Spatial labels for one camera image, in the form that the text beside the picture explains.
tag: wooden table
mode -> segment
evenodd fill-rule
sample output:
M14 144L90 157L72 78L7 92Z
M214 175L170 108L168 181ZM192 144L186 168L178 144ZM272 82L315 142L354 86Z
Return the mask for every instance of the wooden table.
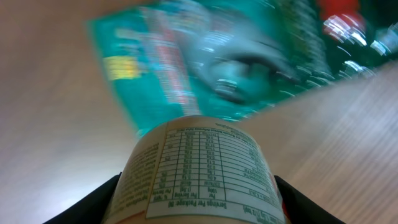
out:
M0 0L0 223L42 223L121 171L132 131L84 22L131 1ZM273 172L347 223L398 223L398 67L240 124Z

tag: wooden surface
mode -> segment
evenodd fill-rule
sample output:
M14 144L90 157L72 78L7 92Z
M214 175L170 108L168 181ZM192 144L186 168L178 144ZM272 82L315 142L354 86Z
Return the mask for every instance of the wooden surface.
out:
M131 3L0 0L0 223L42 223L123 169L134 132L84 22ZM240 126L275 174L338 218L398 223L397 68Z

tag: black object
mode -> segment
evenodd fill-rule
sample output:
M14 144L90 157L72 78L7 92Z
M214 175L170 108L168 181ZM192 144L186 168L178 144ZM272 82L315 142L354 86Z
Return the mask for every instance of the black object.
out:
M45 222L45 224L100 224L120 175L121 173L115 175L105 184L99 186L85 198L68 208L68 210ZM285 208L292 224L344 223L313 203L282 178L275 176L275 180L284 199Z

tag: label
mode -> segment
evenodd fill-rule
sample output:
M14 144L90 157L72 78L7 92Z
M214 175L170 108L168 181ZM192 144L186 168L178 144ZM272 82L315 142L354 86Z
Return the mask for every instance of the label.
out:
M215 215L284 223L284 214L256 143L215 128L167 133L146 218Z

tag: dark green package part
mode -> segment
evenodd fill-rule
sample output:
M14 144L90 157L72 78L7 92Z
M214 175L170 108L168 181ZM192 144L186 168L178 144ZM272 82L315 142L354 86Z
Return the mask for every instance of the dark green package part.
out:
M244 14L282 46L301 81L289 82L254 65L250 77L239 82L244 102L219 97L190 71L170 28L175 23L187 29L200 26L211 9ZM371 76L372 68L388 60L370 47L377 26L370 22L377 17L371 9L370 2L361 3L360 13L367 19L365 45L324 35L320 10L311 0L162 1L93 20L90 29L105 77L143 135L194 114L239 121L309 89Z

